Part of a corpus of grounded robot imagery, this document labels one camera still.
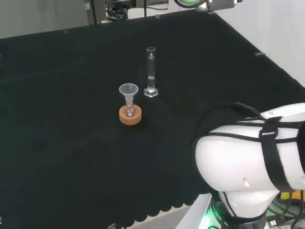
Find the glass flask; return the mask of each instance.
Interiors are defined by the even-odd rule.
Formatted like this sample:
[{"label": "glass flask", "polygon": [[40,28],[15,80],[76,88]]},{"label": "glass flask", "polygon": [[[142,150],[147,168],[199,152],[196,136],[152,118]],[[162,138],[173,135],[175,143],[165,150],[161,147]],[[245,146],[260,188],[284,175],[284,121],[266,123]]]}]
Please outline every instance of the glass flask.
[{"label": "glass flask", "polygon": [[120,86],[119,91],[125,96],[126,105],[123,108],[124,114],[128,117],[137,114],[137,106],[133,104],[133,96],[138,92],[139,88],[133,83],[125,83]]}]

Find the black cloth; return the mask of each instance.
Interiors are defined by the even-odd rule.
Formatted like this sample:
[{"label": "black cloth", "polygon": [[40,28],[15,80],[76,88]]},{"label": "black cloth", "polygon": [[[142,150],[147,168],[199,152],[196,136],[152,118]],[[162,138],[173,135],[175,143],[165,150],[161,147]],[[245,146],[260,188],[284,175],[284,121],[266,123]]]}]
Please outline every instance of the black cloth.
[{"label": "black cloth", "polygon": [[[159,95],[145,97],[146,48]],[[192,204],[207,188],[191,154],[200,115],[239,101],[259,111],[305,90],[217,15],[160,19],[0,40],[2,229],[103,229]],[[124,126],[123,83],[142,121]],[[240,117],[223,110],[204,129]]]}]

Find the plastic funnel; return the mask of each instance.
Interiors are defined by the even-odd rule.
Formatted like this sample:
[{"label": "plastic funnel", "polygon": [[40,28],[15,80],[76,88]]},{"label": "plastic funnel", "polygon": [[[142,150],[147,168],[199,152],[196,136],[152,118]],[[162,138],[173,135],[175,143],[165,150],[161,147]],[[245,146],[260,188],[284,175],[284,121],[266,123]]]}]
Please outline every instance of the plastic funnel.
[{"label": "plastic funnel", "polygon": [[125,83],[119,88],[119,91],[125,96],[126,100],[133,98],[134,94],[136,94],[138,90],[138,86],[133,83]]}]

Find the white wall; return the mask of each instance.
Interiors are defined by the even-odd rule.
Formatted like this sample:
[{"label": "white wall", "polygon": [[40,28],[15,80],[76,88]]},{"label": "white wall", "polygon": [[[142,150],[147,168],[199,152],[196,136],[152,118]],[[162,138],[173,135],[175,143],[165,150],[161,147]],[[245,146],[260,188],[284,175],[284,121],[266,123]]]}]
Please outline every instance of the white wall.
[{"label": "white wall", "polygon": [[0,0],[0,38],[88,24],[84,0]]},{"label": "white wall", "polygon": [[217,13],[305,86],[305,0],[244,0]]}]

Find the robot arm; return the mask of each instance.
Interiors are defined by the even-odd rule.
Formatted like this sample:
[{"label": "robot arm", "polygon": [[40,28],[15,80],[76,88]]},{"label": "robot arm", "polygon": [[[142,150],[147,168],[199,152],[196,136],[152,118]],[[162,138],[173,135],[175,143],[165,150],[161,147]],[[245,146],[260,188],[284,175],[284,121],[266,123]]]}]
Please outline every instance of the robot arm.
[{"label": "robot arm", "polygon": [[[261,115],[269,119],[282,117],[277,126],[278,133],[271,134],[277,134],[276,148],[283,179],[291,190],[304,190],[305,104],[279,107]],[[231,216],[248,219],[261,216],[279,193],[277,182],[270,177],[266,151],[263,152],[262,143],[256,140],[264,123],[245,119],[219,127],[197,142],[195,153],[199,172],[209,186],[219,192]],[[227,137],[227,134],[246,136],[254,141]]]},{"label": "robot arm", "polygon": [[234,8],[237,3],[243,0],[174,0],[177,5],[183,8],[196,8],[196,11],[207,12]]}]

